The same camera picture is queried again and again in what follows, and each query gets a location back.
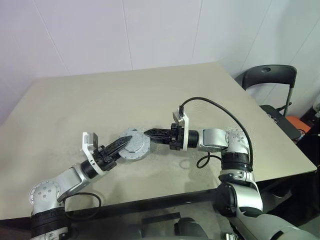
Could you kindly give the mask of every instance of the circular disc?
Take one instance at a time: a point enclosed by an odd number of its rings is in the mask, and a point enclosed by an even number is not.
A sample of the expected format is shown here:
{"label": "circular disc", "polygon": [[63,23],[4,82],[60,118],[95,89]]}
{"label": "circular disc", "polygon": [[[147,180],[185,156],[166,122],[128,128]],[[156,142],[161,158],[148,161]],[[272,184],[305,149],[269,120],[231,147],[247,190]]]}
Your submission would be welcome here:
{"label": "circular disc", "polygon": [[150,138],[144,134],[144,129],[128,128],[120,137],[132,136],[130,142],[119,155],[129,161],[142,159],[150,149]]}

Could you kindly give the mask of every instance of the black cable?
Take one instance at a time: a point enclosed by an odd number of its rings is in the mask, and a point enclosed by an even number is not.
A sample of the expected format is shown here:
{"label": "black cable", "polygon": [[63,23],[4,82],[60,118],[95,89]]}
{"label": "black cable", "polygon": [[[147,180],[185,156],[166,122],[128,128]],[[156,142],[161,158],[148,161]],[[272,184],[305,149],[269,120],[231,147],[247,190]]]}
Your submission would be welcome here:
{"label": "black cable", "polygon": [[76,221],[88,220],[88,219],[93,218],[100,211],[101,204],[102,204],[101,198],[97,194],[94,194],[94,193],[91,193],[91,192],[77,192],[77,193],[74,193],[74,194],[72,194],[70,196],[67,196],[65,199],[63,199],[63,204],[66,203],[66,200],[68,198],[71,198],[71,197],[76,196],[76,195],[89,195],[89,196],[95,197],[96,199],[98,199],[99,205],[98,205],[98,207],[95,208],[95,211],[92,214],[88,215],[88,216],[75,217],[75,216],[70,216],[67,213],[65,213],[67,218],[69,218],[71,220],[76,220]]}
{"label": "black cable", "polygon": [[[197,167],[198,169],[204,168],[204,167],[207,166],[207,164],[209,163],[210,158],[216,158],[216,159],[219,159],[219,160],[221,161],[221,157],[216,156],[216,155],[210,155],[210,152],[208,152],[208,155],[207,155],[207,156],[204,156],[204,157],[200,158],[200,159],[196,162],[196,167]],[[204,160],[204,159],[207,159],[206,162],[205,162],[204,164],[200,165],[201,161]]]}
{"label": "black cable", "polygon": [[252,143],[251,143],[251,139],[249,137],[249,134],[247,132],[247,130],[245,129],[245,127],[241,124],[241,122],[231,113],[229,112],[226,108],[224,108],[223,106],[219,105],[218,103],[208,99],[208,98],[205,98],[205,97],[201,97],[201,96],[195,96],[195,97],[191,97],[189,98],[188,100],[184,101],[184,103],[182,103],[182,105],[180,106],[179,108],[179,113],[180,114],[183,114],[184,112],[184,106],[190,102],[190,101],[193,101],[193,100],[202,100],[202,101],[205,101],[207,103],[210,103],[214,106],[216,106],[217,108],[221,109],[222,111],[224,111],[226,114],[228,114],[238,125],[239,127],[242,129],[247,141],[248,141],[248,145],[249,145],[249,157],[250,157],[250,166],[253,167],[254,165],[254,153],[253,153],[253,148],[252,148]]}

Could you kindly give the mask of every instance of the beige tabletop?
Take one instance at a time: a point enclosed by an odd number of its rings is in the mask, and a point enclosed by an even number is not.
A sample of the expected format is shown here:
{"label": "beige tabletop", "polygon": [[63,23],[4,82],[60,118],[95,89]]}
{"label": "beige tabletop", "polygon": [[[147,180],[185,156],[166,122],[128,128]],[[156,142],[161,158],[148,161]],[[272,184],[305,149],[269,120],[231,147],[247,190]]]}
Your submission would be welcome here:
{"label": "beige tabletop", "polygon": [[[0,127],[0,219],[29,216],[33,185],[85,160],[82,132],[108,145],[127,128],[170,128],[172,112],[190,97],[223,105],[246,127],[257,181],[310,172],[316,167],[217,63],[39,79]],[[185,106],[190,129],[236,126],[212,105]],[[103,205],[216,188],[220,162],[197,169],[205,152],[152,145],[137,162],[118,161],[104,178],[86,187]],[[89,208],[82,196],[68,209]]]}

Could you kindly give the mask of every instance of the floor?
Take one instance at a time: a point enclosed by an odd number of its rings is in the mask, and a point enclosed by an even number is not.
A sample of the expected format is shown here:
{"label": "floor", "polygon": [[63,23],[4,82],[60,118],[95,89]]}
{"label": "floor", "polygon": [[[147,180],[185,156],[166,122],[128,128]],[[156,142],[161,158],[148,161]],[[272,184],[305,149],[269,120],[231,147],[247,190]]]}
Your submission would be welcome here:
{"label": "floor", "polygon": [[[274,208],[288,197],[289,195],[285,198],[277,198],[270,193],[264,193],[262,195],[264,212]],[[190,217],[196,220],[210,239],[221,240],[224,239],[223,233],[232,233],[228,220],[214,211],[211,202],[199,202],[73,224],[73,239],[134,240],[139,239],[141,234],[144,237],[174,236],[174,224],[178,219],[142,224],[142,219],[173,213],[179,213],[181,218]],[[319,226],[320,217],[317,217],[301,226],[301,228],[320,237]],[[0,227],[0,239],[28,240],[30,239],[30,233]]]}

